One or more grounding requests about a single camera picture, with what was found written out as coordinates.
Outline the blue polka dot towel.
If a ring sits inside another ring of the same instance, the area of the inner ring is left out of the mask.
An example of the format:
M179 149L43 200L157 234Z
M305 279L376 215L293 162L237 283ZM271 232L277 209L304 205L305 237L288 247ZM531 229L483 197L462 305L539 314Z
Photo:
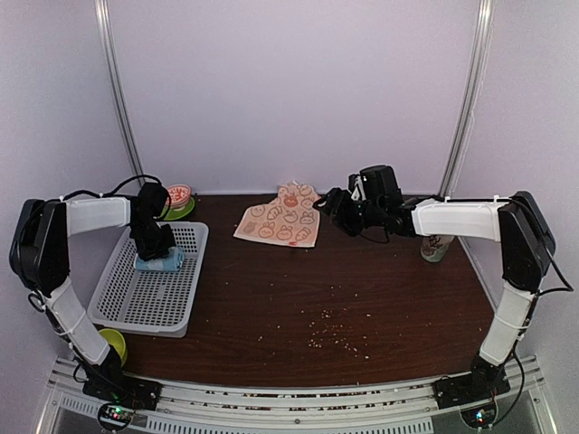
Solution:
M180 247L171 247L165 257L143 260L135 257L134 269L137 271L178 272L185 261L185 253Z

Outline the white plastic basket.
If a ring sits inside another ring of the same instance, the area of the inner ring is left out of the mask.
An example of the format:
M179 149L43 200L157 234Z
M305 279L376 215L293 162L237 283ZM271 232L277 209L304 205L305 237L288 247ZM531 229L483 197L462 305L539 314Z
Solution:
M135 335L185 336L200 278L209 228L202 222L171 222L185 258L177 272L139 271L129 230L119 237L87 308L90 321Z

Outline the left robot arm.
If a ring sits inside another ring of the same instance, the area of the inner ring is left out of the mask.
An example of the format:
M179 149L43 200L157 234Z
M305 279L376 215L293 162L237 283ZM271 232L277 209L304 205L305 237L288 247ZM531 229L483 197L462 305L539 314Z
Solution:
M117 192L78 191L48 201L24 202L9 253L13 273L29 291L33 307L44 313L55 334L81 361L99 369L96 388L110 401L122 401L130 383L119 373L121 361L112 345L89 320L71 282L69 239L79 233L128 227L137 259L159 267L177 253L169 225L159 224L170 203L160 183L145 183L135 196Z

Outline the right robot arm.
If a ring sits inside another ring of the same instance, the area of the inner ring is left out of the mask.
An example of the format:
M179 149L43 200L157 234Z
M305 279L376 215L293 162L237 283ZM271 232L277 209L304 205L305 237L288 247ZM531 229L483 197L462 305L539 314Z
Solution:
M554 266L555 238L533 194L452 199L406 195L389 165L352 174L348 187L334 187L314 202L343 233L356 237L377 227L406 238L449 236L494 243L502 293L494 317L464 379L470 398L484 398L498 385L499 369L526 332L541 286Z

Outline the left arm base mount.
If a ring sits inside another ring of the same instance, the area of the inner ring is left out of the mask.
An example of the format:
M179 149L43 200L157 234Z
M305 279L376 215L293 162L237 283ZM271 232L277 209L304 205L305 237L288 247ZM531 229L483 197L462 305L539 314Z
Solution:
M104 381L89 380L82 386L82 392L101 401L120 404L133 410L155 410L162 391L159 382L125 377L121 387Z

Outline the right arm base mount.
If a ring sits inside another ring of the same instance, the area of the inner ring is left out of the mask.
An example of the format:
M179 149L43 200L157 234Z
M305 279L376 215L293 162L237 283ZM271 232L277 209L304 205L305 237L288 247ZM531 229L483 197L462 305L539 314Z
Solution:
M497 395L511 390L506 378L499 379L491 385L475 383L472 373L455 377L442 377L432 384L434 398L438 408L448 409L465 406L478 401L490 401Z

